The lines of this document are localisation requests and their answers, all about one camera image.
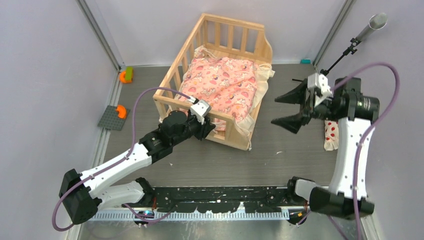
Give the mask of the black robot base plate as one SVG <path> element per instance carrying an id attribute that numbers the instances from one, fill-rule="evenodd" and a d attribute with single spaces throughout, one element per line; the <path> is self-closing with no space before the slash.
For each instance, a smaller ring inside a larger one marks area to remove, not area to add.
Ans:
<path id="1" fill-rule="evenodd" d="M 289 198 L 285 186 L 225 186 L 225 187 L 155 187 L 144 197 L 130 203 L 132 208 L 155 207 L 162 213 L 214 214 L 234 213 L 243 206 L 245 212 L 276 213 L 283 207 L 300 207 L 305 210 L 305 200 Z"/>

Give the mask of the wooden slatted pet bed frame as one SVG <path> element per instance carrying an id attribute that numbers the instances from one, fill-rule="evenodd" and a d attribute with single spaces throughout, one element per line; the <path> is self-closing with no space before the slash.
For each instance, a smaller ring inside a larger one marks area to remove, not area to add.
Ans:
<path id="1" fill-rule="evenodd" d="M 193 96 L 211 106 L 209 140 L 249 150 L 272 56 L 262 24 L 203 13 L 153 95 L 160 118 Z"/>

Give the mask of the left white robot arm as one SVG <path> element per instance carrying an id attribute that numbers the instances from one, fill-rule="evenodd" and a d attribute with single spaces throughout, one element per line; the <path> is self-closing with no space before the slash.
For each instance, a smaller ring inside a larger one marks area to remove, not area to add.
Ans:
<path id="1" fill-rule="evenodd" d="M 141 207 L 148 207 L 154 199 L 148 183 L 136 180 L 124 185 L 115 183 L 170 155 L 174 146 L 191 137 L 200 141 L 205 139 L 215 127 L 208 116 L 205 116 L 204 122 L 199 122 L 191 112 L 174 110 L 159 123 L 157 129 L 106 163 L 80 173 L 74 168 L 67 171 L 62 179 L 59 198 L 72 224 L 82 224 L 99 210 L 121 204 L 138 203 Z"/>

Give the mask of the pink unicorn print cushion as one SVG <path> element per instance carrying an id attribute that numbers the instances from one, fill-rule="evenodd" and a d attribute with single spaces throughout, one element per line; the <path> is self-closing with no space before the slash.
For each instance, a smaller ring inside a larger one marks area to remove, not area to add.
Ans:
<path id="1" fill-rule="evenodd" d="M 256 120 L 255 108 L 267 93 L 268 80 L 275 71 L 269 63 L 216 57 L 204 46 L 194 50 L 179 91 L 205 100 L 213 111 L 235 121 L 232 147 L 250 150 Z"/>

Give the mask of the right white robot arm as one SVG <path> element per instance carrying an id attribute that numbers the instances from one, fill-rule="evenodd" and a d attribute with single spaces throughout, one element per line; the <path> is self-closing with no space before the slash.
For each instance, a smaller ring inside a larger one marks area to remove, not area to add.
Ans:
<path id="1" fill-rule="evenodd" d="M 361 79 L 336 80 L 339 87 L 331 90 L 328 79 L 312 74 L 275 102 L 298 104 L 295 115 L 275 118 L 272 123 L 296 134 L 311 119 L 337 122 L 339 134 L 334 174 L 328 188 L 302 177 L 292 177 L 287 183 L 285 198 L 291 205 L 308 202 L 313 212 L 352 220 L 374 212 L 375 205 L 367 200 L 366 166 L 372 124 L 377 120 L 380 102 L 365 96 Z"/>

